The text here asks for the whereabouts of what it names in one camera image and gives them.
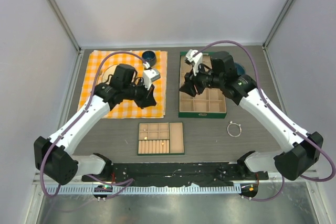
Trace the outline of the green jewelry tray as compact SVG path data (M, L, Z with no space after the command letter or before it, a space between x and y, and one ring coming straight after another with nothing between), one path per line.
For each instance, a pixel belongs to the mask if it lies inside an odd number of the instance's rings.
M184 155L182 122L140 123L138 156Z

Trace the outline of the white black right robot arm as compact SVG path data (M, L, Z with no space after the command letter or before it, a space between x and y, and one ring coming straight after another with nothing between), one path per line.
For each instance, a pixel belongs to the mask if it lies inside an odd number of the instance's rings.
M191 70L184 75L180 92L195 97L206 88L220 90L259 121L281 148L276 152L246 153L237 161L239 177L250 179L256 172L278 171L284 178L294 181L318 161L320 153L299 136L298 130L290 128L295 126L293 121L284 123L278 118L283 112L258 90L252 77L238 74L228 52L216 52L210 56L210 61L208 67L197 50L186 53L184 62L191 66Z

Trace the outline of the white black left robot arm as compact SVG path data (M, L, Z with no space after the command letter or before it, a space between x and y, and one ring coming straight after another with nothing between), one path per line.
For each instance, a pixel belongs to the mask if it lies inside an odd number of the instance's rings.
M100 154L73 157L73 153L92 127L123 101L134 101L141 109L156 105L153 83L159 80L160 73L149 68L136 78L136 72L130 65L117 65L114 73L95 86L93 96L64 126L50 137L40 136L34 142L35 166L41 175L60 185L75 176L91 174L102 182L111 177L109 159Z

